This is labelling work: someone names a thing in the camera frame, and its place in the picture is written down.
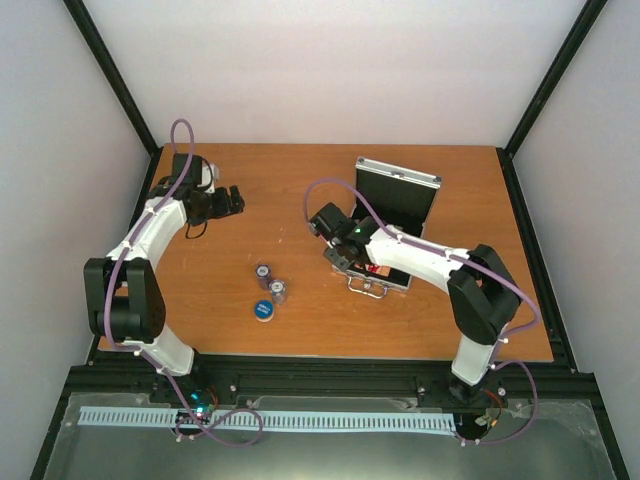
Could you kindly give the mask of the red playing card deck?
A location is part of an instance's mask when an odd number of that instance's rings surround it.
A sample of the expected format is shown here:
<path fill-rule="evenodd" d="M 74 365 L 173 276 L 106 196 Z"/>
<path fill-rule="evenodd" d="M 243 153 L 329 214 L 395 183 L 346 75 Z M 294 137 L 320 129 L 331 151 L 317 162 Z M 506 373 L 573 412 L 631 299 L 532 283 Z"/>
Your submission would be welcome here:
<path fill-rule="evenodd" d="M 389 277 L 390 274 L 391 274 L 391 268 L 390 267 L 372 265 L 372 264 L 367 264 L 365 266 L 365 271 L 368 272 L 369 274 L 374 274 L 374 275 L 378 275 L 378 276 L 382 276 L 382 277 Z"/>

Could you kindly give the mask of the grey poker chip stack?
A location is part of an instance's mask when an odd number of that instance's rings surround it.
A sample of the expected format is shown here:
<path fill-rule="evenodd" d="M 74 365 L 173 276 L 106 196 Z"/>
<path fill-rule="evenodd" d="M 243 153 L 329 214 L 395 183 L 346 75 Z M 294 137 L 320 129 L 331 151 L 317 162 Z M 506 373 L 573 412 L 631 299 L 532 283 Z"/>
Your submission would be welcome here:
<path fill-rule="evenodd" d="M 284 281 L 274 279 L 269 283 L 269 292 L 275 304 L 283 305 L 287 300 L 287 290 Z"/>

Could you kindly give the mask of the aluminium poker case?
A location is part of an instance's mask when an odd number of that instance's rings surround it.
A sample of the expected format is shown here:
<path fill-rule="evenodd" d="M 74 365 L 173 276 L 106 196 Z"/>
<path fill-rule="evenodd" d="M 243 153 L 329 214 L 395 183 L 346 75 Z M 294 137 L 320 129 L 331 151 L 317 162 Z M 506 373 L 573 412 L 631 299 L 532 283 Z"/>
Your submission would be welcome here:
<path fill-rule="evenodd" d="M 355 188 L 378 214 L 383 223 L 415 237 L 423 235 L 425 224 L 442 184 L 442 178 L 378 160 L 359 157 L 355 164 Z M 389 277 L 369 274 L 361 269 L 346 272 L 347 287 L 354 293 L 381 299 L 391 290 L 405 293 L 412 276 L 391 268 Z"/>

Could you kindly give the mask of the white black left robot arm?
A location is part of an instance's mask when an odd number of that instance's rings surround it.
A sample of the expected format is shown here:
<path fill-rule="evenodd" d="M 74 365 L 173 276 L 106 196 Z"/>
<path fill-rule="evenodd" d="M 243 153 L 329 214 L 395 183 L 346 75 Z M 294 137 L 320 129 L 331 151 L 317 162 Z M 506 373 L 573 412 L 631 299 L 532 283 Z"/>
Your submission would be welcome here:
<path fill-rule="evenodd" d="M 194 368 L 197 351 L 166 323 L 167 310 L 156 268 L 182 229 L 206 228 L 214 219 L 243 212 L 236 185 L 215 184 L 219 169 L 199 155 L 175 154 L 172 171 L 148 193 L 140 217 L 106 256 L 83 270 L 89 326 L 118 350 L 147 356 L 186 402 L 201 400 L 208 378 Z"/>

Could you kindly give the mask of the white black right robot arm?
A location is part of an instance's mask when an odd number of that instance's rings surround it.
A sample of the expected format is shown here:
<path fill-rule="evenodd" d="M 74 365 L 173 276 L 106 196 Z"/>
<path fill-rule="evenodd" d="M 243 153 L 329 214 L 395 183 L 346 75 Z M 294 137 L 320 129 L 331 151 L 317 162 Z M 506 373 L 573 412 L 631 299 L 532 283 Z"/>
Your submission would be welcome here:
<path fill-rule="evenodd" d="M 367 216 L 347 217 L 333 203 L 309 219 L 312 233 L 327 243 L 334 267 L 378 266 L 419 278 L 446 293 L 461 339 L 448 381 L 450 396 L 470 404 L 490 369 L 491 358 L 521 300 L 500 281 L 511 282 L 499 255 L 487 245 L 471 251 L 446 249 Z"/>

